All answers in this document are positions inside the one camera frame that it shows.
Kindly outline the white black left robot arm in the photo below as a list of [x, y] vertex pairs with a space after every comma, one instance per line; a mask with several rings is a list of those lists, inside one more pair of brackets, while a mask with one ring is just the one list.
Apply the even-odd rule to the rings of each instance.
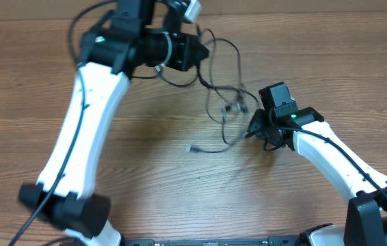
[[94, 192], [98, 160], [112, 118], [138, 66], [187, 71], [209, 55], [198, 36], [199, 1], [167, 1], [163, 26], [152, 27], [153, 1], [117, 1], [71, 51], [77, 69], [70, 105], [53, 152], [36, 183], [23, 184], [19, 201], [33, 218], [82, 245], [121, 245], [109, 222], [109, 198]]

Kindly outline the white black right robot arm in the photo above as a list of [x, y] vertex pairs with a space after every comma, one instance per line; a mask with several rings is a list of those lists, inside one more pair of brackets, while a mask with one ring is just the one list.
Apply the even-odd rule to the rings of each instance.
[[247, 137], [264, 140], [264, 150], [288, 147], [309, 160], [347, 205], [343, 226], [327, 223], [284, 236], [280, 245], [387, 245], [387, 176], [373, 169], [334, 133], [312, 107], [300, 109], [285, 83], [259, 90]]

